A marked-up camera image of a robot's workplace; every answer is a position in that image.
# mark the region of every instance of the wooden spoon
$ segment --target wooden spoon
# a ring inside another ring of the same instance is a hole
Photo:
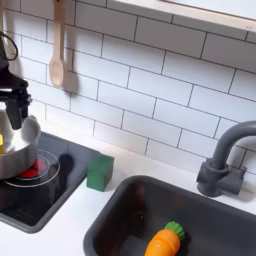
[[[50,62],[50,78],[53,85],[60,88],[64,80],[64,30],[66,0],[54,1],[54,46]]]

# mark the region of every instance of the silver pot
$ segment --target silver pot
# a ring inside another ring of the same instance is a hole
[[[30,168],[37,158],[41,129],[34,117],[24,120],[22,128],[13,130],[5,111],[0,111],[0,134],[4,154],[0,155],[0,179],[9,179]]]

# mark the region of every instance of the sink basin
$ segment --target sink basin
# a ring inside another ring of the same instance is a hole
[[[84,238],[85,255],[143,256],[169,221],[186,233],[177,255],[256,255],[255,215],[145,176],[119,186]]]

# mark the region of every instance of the tile backsplash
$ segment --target tile backsplash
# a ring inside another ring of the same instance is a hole
[[[4,28],[30,81],[31,113],[148,157],[198,172],[233,125],[256,120],[256,34],[113,0],[67,3],[63,89],[48,64],[53,1],[5,0]],[[256,189],[256,137],[228,159]]]

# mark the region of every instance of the black stovetop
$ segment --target black stovetop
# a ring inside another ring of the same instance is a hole
[[[36,163],[0,181],[0,220],[28,233],[41,230],[86,177],[95,150],[42,134]]]

